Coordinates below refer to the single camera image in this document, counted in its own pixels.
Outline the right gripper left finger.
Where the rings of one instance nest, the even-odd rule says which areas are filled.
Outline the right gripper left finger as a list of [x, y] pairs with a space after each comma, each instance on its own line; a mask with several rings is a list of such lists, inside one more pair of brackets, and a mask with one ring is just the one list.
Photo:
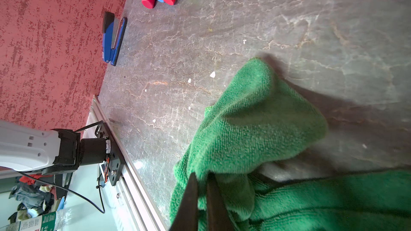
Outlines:
[[169, 229], [170, 231], [198, 230], [198, 198], [197, 177], [195, 173], [191, 173], [177, 215]]

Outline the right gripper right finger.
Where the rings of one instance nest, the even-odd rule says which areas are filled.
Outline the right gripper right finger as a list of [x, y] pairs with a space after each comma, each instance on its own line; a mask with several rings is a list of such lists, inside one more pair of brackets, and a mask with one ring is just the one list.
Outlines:
[[214, 173], [207, 178], [207, 228], [209, 231], [234, 231]]

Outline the green microfiber cloth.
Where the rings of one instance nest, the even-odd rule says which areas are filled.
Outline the green microfiber cloth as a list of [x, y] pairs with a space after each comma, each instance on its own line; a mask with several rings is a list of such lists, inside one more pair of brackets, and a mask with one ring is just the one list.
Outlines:
[[377, 171], [277, 185], [254, 171], [290, 159], [325, 137], [322, 113], [265, 61], [250, 59], [174, 167], [171, 225], [191, 173], [198, 181], [198, 231], [207, 228], [207, 178], [214, 173], [234, 231], [408, 231], [411, 173]]

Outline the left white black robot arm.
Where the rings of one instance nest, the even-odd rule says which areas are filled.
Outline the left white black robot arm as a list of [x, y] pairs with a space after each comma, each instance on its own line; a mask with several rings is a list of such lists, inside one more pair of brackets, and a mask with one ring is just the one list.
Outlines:
[[107, 138], [83, 139], [70, 129], [38, 130], [1, 120], [1, 167], [16, 172], [62, 174], [107, 159]]

